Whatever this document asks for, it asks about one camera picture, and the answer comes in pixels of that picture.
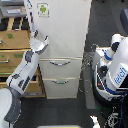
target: black cable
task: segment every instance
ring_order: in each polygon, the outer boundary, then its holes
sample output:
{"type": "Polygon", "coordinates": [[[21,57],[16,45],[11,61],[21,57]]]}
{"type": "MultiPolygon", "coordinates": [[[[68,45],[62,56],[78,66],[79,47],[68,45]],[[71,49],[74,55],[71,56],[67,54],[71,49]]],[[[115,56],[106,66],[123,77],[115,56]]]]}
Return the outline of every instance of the black cable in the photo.
{"type": "Polygon", "coordinates": [[[107,0],[97,0],[99,3],[104,4],[107,0]]]}

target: label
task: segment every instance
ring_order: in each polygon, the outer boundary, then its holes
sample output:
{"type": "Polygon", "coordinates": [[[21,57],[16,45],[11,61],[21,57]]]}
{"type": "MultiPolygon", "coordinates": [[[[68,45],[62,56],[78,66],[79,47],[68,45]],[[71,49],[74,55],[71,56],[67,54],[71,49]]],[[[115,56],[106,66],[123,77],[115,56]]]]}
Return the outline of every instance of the label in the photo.
{"type": "Polygon", "coordinates": [[[7,36],[8,36],[9,39],[14,38],[13,35],[12,35],[11,33],[8,33],[7,36]]]}
{"type": "Polygon", "coordinates": [[[1,58],[5,58],[6,56],[5,55],[1,55],[1,58]]]}
{"type": "Polygon", "coordinates": [[[127,74],[128,71],[120,64],[112,78],[117,87],[121,86],[127,74]]]}
{"type": "Polygon", "coordinates": [[[23,58],[23,54],[22,53],[18,53],[18,54],[13,54],[14,58],[23,58]]]}
{"type": "Polygon", "coordinates": [[[41,17],[49,17],[49,5],[47,3],[38,3],[38,15],[41,17]]]}
{"type": "Polygon", "coordinates": [[[10,70],[11,70],[11,69],[13,69],[13,68],[8,68],[8,69],[10,69],[10,70]]]}

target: drawer handle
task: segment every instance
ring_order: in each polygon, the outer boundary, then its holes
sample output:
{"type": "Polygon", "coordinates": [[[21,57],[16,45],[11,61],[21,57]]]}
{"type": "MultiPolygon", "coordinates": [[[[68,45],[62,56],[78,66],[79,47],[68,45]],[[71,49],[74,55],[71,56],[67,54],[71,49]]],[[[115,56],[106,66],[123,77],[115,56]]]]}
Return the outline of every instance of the drawer handle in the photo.
{"type": "Polygon", "coordinates": [[[66,84],[67,82],[69,82],[69,80],[66,80],[66,81],[63,81],[63,82],[61,82],[61,81],[52,81],[52,82],[54,82],[56,84],[66,84]]]}
{"type": "Polygon", "coordinates": [[[0,64],[8,63],[8,62],[9,62],[9,59],[7,59],[6,61],[0,61],[0,64]]]}
{"type": "Polygon", "coordinates": [[[54,64],[54,65],[57,65],[57,66],[63,66],[63,65],[69,64],[69,63],[71,63],[71,62],[70,62],[70,61],[67,61],[67,62],[64,62],[64,63],[62,63],[62,64],[57,64],[57,63],[54,62],[54,61],[50,61],[50,63],[51,63],[51,64],[54,64]]]}

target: refrigerator drawer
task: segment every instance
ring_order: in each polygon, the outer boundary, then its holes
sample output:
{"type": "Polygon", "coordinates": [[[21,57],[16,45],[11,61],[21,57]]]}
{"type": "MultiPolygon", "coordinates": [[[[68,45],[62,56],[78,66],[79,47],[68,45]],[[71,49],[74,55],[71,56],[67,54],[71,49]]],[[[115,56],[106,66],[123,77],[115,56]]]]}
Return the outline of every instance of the refrigerator drawer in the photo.
{"type": "Polygon", "coordinates": [[[79,77],[82,58],[39,61],[42,78],[79,77]]]}
{"type": "Polygon", "coordinates": [[[79,79],[44,79],[47,99],[77,98],[79,79]]]}

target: blue logo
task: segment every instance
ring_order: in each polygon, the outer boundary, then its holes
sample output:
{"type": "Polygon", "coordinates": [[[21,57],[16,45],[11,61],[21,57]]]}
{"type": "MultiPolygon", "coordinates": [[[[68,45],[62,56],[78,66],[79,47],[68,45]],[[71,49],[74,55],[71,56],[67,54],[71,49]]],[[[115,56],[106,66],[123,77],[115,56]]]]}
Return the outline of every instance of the blue logo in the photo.
{"type": "Polygon", "coordinates": [[[120,68],[120,72],[117,74],[117,77],[114,78],[115,82],[120,85],[121,81],[123,80],[125,74],[126,74],[126,70],[124,68],[120,68]]]}

